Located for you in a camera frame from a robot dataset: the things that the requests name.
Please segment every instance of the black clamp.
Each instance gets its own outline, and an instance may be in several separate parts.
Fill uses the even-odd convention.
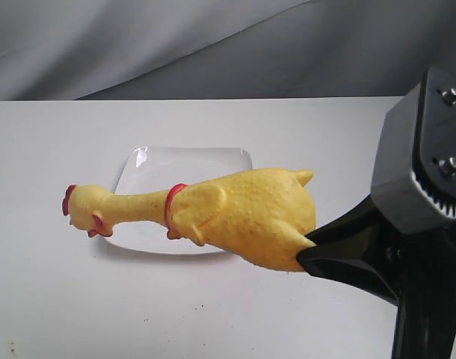
[[[456,79],[430,69],[386,115],[371,193],[309,233],[306,272],[398,307],[392,358],[449,359],[456,335]]]

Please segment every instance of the clear plastic tray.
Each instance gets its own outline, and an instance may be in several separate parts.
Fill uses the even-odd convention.
[[[240,148],[140,147],[129,157],[115,188],[116,194],[142,194],[169,189],[253,168],[250,154]],[[210,254],[211,245],[198,247],[189,239],[167,239],[167,229],[144,221],[118,224],[106,239],[113,245],[155,254]]]

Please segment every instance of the gray fabric backdrop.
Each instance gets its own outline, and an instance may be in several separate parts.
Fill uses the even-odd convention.
[[[0,99],[405,94],[456,0],[0,0]]]

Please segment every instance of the white surface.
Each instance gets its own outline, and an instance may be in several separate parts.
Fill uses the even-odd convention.
[[[144,144],[240,147],[255,168],[314,169],[321,226],[368,193],[395,102],[0,102],[0,358],[389,358],[395,308],[372,295],[226,253],[116,248],[61,201],[71,183],[113,188]]]
[[[250,154],[240,148],[182,148],[142,146],[132,152],[122,171],[116,194],[143,194],[190,185],[253,168]],[[106,239],[113,245],[154,254],[213,254],[223,250],[199,247],[192,241],[167,240],[167,229],[143,221],[117,225]]]

